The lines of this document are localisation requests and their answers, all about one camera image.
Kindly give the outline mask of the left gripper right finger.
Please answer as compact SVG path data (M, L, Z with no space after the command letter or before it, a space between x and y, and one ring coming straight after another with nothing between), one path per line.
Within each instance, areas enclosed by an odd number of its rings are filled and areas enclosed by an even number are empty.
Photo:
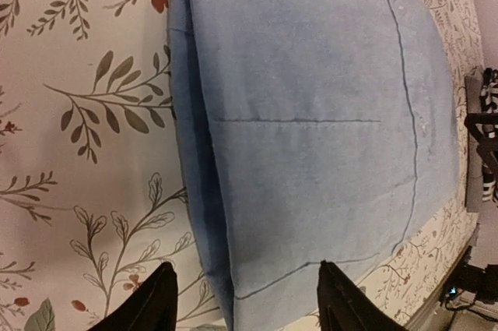
M406 331L385 315L333 262L320 264L317 303L321 330Z

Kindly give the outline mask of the grey shirt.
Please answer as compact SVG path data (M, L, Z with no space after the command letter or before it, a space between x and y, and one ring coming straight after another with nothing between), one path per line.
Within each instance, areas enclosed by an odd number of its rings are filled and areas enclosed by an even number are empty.
M482 88L482 69L475 69L465 77L465 92L467 98L467 113L480 113L479 100ZM468 134L468 171L465 195L465 207L469 213L479 213L482 208L482 159L476 151L477 142Z

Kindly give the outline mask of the light blue long sleeve shirt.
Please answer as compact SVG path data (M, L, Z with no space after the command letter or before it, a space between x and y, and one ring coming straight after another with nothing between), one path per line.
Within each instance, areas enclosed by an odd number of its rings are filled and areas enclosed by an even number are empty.
M170 0L192 230L230 330L316 308L458 191L447 56L420 0Z

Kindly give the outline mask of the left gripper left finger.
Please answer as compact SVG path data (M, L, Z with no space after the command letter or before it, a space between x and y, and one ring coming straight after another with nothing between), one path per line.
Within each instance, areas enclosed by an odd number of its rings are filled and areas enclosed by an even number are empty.
M119 308L89 330L174 331L177 306L177 274L164 262Z

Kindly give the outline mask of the black shirt white letters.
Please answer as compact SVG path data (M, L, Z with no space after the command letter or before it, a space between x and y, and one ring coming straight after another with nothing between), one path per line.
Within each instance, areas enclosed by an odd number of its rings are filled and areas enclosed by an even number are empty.
M481 112L485 114L497 113L497 70L487 68L482 75L482 88L479 95ZM493 156L497 161L497 146L492 147L491 142L497 142L497 123L482 126L483 135L487 138L484 146L485 158L482 162L482 201L493 201L497 204L497 166L490 167L488 161L491 159L491 149L494 148Z

